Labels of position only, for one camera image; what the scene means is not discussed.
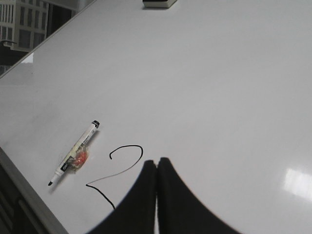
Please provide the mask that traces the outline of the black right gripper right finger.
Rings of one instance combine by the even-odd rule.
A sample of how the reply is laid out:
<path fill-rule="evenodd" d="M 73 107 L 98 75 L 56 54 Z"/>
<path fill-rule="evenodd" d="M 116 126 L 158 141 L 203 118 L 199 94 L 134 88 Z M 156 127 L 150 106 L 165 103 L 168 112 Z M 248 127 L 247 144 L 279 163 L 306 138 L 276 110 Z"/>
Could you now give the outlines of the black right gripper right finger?
<path fill-rule="evenodd" d="M 161 234 L 238 233 L 197 199 L 166 157 L 158 163 L 157 197 Z"/>

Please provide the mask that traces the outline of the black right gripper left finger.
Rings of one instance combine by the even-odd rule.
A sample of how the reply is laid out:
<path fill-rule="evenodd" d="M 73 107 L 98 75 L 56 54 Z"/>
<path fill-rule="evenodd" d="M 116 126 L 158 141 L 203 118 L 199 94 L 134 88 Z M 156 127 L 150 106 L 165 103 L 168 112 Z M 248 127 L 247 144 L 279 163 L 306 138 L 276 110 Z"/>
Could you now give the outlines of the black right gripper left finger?
<path fill-rule="evenodd" d="M 144 162 L 130 191 L 91 234 L 153 234 L 156 209 L 156 166 Z"/>

